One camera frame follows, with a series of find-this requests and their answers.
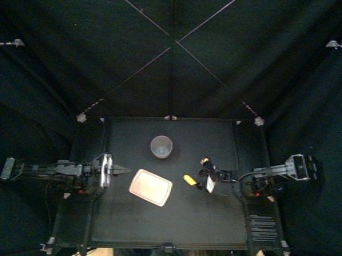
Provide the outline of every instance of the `black fabric enclosure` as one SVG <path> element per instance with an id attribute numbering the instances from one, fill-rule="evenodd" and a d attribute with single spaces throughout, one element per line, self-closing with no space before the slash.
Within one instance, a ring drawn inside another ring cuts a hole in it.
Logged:
<path id="1" fill-rule="evenodd" d="M 342 43 L 338 0 L 2 0 L 0 170 L 9 156 L 72 158 L 80 113 L 262 117 L 271 164 L 302 153 L 322 165 L 279 200 L 291 255 L 340 255 L 342 49 L 330 40 Z M 46 191 L 0 183 L 0 255 L 46 241 L 59 197 Z"/>

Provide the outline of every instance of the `cable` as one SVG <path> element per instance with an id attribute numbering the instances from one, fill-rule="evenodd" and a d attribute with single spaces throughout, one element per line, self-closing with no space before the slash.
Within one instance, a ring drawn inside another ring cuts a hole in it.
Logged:
<path id="1" fill-rule="evenodd" d="M 242 179 L 244 179 L 247 176 L 250 176 L 250 175 L 256 175 L 256 174 L 266 174 L 266 172 L 248 172 L 248 173 L 246 173 L 244 175 L 242 175 L 242 176 L 238 178 L 238 181 L 240 181 Z"/>
<path id="2" fill-rule="evenodd" d="M 48 231 L 49 231 L 49 234 L 52 235 L 52 220 L 50 220 L 50 212 L 48 207 L 48 187 L 49 187 L 49 181 L 46 182 L 46 186 L 45 186 L 44 199 L 45 199 L 45 207 L 46 207 L 46 213 L 48 213 Z"/>

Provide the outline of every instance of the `black curtain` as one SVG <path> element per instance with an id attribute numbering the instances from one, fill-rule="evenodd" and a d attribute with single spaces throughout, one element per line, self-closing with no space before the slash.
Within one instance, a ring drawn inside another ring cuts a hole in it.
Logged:
<path id="1" fill-rule="evenodd" d="M 312 59 L 268 118 L 274 164 L 314 155 L 318 181 L 287 186 L 280 200 L 286 237 L 296 255 L 342 254 L 342 51 Z"/>
<path id="2" fill-rule="evenodd" d="M 0 15 L 0 41 L 20 38 Z M 75 120 L 57 85 L 28 46 L 0 46 L 0 168 L 5 158 L 53 163 L 69 158 Z M 0 254 L 36 255 L 46 242 L 55 206 L 46 184 L 0 184 Z"/>

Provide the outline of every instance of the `yellow marker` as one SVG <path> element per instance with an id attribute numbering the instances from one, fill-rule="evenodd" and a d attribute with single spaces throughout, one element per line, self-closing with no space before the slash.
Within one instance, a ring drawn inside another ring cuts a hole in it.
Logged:
<path id="1" fill-rule="evenodd" d="M 196 181 L 188 175 L 184 175 L 183 178 L 189 186 L 193 186 L 197 184 Z"/>

